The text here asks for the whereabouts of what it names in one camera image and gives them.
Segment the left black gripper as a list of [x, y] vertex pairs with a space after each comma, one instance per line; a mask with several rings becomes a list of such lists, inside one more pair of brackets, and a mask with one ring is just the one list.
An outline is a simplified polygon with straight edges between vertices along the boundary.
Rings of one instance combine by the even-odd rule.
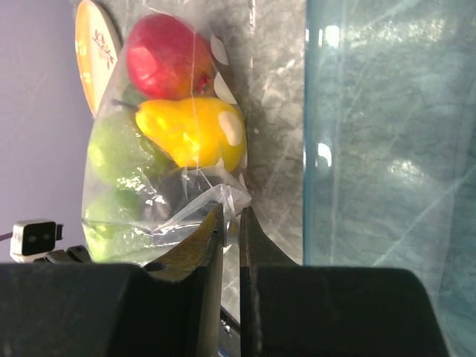
[[48, 252], [45, 256], [36, 258], [34, 263], [90, 263], [89, 251], [84, 245], [76, 245], [66, 250], [60, 249]]

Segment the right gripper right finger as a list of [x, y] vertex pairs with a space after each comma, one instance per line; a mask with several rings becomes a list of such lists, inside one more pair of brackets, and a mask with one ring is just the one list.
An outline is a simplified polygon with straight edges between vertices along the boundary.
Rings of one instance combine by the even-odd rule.
[[242, 210], [239, 224], [239, 305], [241, 356], [252, 356], [251, 269], [256, 265], [297, 266], [264, 232], [252, 207]]

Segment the red apple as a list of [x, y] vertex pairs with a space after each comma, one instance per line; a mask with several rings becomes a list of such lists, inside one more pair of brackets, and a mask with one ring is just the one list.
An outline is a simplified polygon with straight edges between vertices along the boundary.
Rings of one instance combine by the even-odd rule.
[[216, 74], [209, 41], [164, 13], [135, 23], [126, 40], [126, 69], [144, 96], [166, 100], [208, 94]]

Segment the yellow floral plate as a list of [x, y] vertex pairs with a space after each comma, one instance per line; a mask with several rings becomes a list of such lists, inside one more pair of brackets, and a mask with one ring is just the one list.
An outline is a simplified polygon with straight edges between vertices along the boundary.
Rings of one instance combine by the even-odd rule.
[[89, 109], [97, 114], [118, 61], [120, 38], [106, 10], [83, 0], [75, 16], [75, 52], [83, 92]]

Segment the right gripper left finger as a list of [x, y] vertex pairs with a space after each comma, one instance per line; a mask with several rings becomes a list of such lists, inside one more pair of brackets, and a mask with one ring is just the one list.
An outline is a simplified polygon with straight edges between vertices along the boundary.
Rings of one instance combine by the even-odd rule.
[[147, 332], [154, 356], [216, 356], [224, 245], [221, 204], [166, 254], [144, 266], [155, 281]]

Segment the green pear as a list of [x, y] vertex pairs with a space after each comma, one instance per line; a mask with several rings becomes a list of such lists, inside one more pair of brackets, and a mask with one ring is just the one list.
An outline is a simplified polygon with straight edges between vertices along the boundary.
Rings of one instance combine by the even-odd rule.
[[135, 112], [121, 109], [94, 124], [89, 163], [103, 182], [125, 190], [142, 190], [149, 178], [168, 170], [169, 158], [137, 127]]

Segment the teal plastic fruit tray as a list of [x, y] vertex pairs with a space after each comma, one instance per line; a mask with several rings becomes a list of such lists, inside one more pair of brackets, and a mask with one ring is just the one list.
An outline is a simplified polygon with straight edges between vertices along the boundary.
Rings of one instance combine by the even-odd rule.
[[475, 354], [475, 3], [308, 1], [303, 261], [412, 271]]

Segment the green apple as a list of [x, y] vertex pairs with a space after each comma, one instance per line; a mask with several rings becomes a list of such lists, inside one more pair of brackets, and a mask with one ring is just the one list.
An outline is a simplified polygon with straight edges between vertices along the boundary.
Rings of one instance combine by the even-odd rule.
[[91, 258], [119, 260], [147, 250], [155, 240], [144, 222], [144, 202], [134, 191], [110, 190], [93, 198], [83, 214], [83, 230]]

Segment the clear polka dot zip bag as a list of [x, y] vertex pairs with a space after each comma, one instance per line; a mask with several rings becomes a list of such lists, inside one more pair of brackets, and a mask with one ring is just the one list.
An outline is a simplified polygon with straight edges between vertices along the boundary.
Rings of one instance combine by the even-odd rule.
[[251, 203], [245, 118], [209, 1], [141, 5], [120, 35], [80, 1], [75, 51], [94, 124], [82, 226], [93, 261], [144, 265], [221, 206], [230, 245]]

